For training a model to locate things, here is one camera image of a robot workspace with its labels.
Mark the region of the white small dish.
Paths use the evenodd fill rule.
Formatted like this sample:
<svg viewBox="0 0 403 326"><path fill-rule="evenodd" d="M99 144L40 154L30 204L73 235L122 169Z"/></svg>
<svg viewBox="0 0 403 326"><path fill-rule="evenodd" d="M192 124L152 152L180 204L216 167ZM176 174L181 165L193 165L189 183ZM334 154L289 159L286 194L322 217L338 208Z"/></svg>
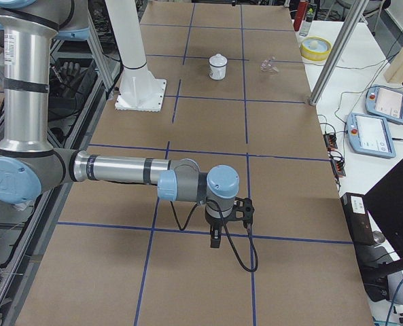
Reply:
<svg viewBox="0 0 403 326"><path fill-rule="evenodd" d="M225 67L227 65L227 63L228 63L228 59L225 56L223 56L222 54L216 54L209 58L209 64L212 67L217 67L217 68Z"/></svg>

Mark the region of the black box device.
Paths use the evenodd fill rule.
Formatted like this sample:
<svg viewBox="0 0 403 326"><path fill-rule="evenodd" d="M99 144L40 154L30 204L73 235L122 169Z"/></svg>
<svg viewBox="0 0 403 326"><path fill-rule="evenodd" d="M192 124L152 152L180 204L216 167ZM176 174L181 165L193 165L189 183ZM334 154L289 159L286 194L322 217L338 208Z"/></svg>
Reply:
<svg viewBox="0 0 403 326"><path fill-rule="evenodd" d="M354 244L372 246L375 244L368 211L364 204L364 196L356 193L345 193L342 202L345 219Z"/></svg>

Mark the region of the white enamel mug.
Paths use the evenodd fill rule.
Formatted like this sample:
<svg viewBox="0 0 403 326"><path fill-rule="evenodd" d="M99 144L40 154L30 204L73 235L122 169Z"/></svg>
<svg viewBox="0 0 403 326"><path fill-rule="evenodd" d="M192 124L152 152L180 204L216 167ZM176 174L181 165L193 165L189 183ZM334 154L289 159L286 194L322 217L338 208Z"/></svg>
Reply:
<svg viewBox="0 0 403 326"><path fill-rule="evenodd" d="M220 67L209 65L209 77L215 81L223 80L226 76L226 68L227 65Z"/></svg>

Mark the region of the near teach pendant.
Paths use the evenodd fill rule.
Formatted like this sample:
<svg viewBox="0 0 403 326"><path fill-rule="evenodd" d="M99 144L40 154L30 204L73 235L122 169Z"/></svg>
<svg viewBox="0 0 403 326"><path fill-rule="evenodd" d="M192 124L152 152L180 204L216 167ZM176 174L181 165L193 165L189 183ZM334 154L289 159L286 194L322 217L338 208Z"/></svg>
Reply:
<svg viewBox="0 0 403 326"><path fill-rule="evenodd" d="M395 158L396 150L384 117L350 113L346 122L349 144L355 153Z"/></svg>

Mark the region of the teach pendant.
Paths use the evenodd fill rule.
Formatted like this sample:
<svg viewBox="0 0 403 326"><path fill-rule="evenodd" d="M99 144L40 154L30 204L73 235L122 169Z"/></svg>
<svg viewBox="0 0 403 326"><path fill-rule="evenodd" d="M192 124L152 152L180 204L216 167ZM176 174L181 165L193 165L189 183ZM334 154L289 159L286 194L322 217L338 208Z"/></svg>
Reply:
<svg viewBox="0 0 403 326"><path fill-rule="evenodd" d="M346 122L349 144L355 153L395 158L396 150L384 117L350 113Z"/></svg>
<svg viewBox="0 0 403 326"><path fill-rule="evenodd" d="M403 124L403 92L401 91L387 86L372 86L366 93L365 106L369 114L384 117L396 124Z"/></svg>

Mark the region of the black laptop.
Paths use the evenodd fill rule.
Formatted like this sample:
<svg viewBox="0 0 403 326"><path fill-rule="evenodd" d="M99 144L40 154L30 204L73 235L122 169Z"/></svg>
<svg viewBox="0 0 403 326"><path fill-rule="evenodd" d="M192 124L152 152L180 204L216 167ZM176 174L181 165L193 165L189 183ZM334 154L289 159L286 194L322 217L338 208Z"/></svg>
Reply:
<svg viewBox="0 0 403 326"><path fill-rule="evenodd" d="M403 159L365 194L364 204L391 246L403 254Z"/></svg>

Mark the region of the yellow rimmed bowl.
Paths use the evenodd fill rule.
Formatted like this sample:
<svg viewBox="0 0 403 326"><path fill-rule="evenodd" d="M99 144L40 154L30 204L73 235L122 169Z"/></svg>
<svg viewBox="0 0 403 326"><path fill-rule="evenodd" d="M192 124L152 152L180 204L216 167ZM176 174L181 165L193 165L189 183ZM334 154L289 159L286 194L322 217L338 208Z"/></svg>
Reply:
<svg viewBox="0 0 403 326"><path fill-rule="evenodd" d="M325 61L331 50L332 44L322 37L306 37L300 44L301 56L315 62Z"/></svg>

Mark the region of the far teach pendant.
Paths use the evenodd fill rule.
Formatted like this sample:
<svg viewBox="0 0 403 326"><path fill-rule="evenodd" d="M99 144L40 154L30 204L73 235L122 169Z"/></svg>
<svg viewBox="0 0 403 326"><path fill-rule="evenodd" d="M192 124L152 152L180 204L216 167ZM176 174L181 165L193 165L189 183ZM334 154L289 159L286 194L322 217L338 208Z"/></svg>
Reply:
<svg viewBox="0 0 403 326"><path fill-rule="evenodd" d="M384 117L396 124L403 124L403 92L401 91L387 86L372 86L366 93L365 106L369 114Z"/></svg>

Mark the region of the red bottle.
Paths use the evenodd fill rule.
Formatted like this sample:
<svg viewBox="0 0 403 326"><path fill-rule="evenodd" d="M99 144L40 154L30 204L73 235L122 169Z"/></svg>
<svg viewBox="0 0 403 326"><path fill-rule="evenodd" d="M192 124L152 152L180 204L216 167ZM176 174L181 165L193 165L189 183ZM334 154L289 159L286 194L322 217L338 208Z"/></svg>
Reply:
<svg viewBox="0 0 403 326"><path fill-rule="evenodd" d="M302 24L302 20L306 14L306 8L308 5L308 1L307 0L300 0L298 3L298 7L296 10L296 15L294 18L294 30L295 31L299 31L300 30L300 26Z"/></svg>

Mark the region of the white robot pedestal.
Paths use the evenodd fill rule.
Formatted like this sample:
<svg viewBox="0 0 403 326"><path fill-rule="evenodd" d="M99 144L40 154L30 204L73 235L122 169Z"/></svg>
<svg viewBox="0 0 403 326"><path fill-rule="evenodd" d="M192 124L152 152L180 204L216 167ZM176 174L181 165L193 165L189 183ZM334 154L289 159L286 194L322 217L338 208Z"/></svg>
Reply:
<svg viewBox="0 0 403 326"><path fill-rule="evenodd" d="M159 112L167 81L148 68L135 2L105 3L123 66L116 109Z"/></svg>

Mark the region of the aluminium frame post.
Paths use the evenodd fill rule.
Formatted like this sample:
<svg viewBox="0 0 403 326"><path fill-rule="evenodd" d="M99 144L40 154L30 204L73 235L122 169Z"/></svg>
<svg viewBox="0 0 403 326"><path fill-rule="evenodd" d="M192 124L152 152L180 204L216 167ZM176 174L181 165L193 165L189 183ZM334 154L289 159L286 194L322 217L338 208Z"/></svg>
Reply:
<svg viewBox="0 0 403 326"><path fill-rule="evenodd" d="M321 95L328 85L337 63L340 60L340 57L367 5L368 0L359 0L355 1L355 3L351 6L349 14L343 22L340 32L334 42L334 45L332 46L332 50L309 97L309 105L315 106L321 98Z"/></svg>

